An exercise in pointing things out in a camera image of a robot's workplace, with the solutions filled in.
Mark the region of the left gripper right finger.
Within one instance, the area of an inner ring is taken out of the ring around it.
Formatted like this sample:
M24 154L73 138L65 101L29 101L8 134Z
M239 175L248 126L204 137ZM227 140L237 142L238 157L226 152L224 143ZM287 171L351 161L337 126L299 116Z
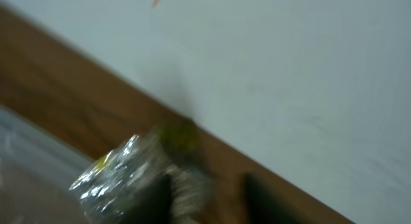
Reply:
M255 175L246 173L243 186L251 224L301 224Z

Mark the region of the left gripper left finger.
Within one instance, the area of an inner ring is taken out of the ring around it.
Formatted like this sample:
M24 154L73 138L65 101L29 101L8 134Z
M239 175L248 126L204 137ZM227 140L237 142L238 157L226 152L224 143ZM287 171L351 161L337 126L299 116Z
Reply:
M171 177L161 175L145 187L136 204L120 220L120 224L169 224L173 195Z

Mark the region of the green foil snack wrapper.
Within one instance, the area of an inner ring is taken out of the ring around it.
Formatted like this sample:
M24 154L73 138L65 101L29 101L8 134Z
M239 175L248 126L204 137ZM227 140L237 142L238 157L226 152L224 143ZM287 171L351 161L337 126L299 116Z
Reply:
M120 223L143 189L161 175L171 177L171 223L192 223L212 193L192 121L165 123L131 136L84 170L69 191L90 223Z

